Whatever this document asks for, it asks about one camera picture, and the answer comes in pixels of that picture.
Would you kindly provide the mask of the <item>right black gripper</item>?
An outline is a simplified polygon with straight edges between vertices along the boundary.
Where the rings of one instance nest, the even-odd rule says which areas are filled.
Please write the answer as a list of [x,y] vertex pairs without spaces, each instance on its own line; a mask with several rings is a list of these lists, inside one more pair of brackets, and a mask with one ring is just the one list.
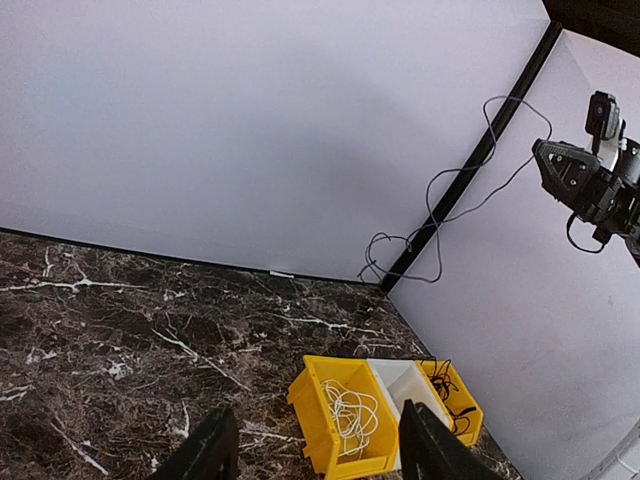
[[541,185],[585,223],[606,245],[614,235],[639,243],[639,188],[601,167],[596,155],[566,142],[538,139],[532,153]]

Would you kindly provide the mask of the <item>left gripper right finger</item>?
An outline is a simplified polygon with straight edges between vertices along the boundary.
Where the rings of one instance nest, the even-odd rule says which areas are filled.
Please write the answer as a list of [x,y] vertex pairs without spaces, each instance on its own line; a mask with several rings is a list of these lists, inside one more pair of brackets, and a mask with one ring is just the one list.
[[422,402],[405,400],[398,427],[404,480],[498,480]]

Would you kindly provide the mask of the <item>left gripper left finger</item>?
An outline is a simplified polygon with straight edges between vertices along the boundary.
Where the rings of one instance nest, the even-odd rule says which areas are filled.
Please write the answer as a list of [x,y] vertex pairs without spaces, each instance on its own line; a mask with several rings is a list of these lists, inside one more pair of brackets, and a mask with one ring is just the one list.
[[238,478],[239,429],[231,408],[216,408],[180,447],[149,475],[153,480]]

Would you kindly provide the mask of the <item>yellow bin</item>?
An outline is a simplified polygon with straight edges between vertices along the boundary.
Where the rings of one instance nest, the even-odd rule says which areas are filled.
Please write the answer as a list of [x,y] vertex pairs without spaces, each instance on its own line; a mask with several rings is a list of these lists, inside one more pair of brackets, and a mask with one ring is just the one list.
[[450,431],[465,446],[474,447],[480,437],[484,412],[464,384],[450,359],[416,360],[419,370],[434,388],[452,421]]
[[350,384],[363,359],[306,355],[304,369],[288,388],[305,446],[303,455],[326,479],[373,477],[379,459],[365,458],[375,399]]

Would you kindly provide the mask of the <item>white translucent bin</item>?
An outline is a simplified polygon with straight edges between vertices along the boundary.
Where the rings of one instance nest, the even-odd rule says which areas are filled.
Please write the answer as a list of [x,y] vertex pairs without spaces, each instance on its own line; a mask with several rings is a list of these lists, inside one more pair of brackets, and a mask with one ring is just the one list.
[[379,459],[375,475],[400,469],[399,422],[407,400],[424,404],[447,429],[452,419],[431,382],[414,360],[366,359],[350,380],[353,387],[373,397],[375,430],[363,456]]

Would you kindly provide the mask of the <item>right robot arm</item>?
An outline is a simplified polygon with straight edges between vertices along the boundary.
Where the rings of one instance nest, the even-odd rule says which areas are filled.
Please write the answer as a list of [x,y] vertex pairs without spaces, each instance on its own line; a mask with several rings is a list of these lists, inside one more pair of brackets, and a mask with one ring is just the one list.
[[566,142],[538,139],[532,153],[543,189],[571,211],[565,226],[569,243],[588,252],[571,235],[574,221],[580,220],[595,227],[592,238],[599,247],[589,253],[601,253],[618,236],[638,261],[639,144],[628,140],[611,169],[597,155]]

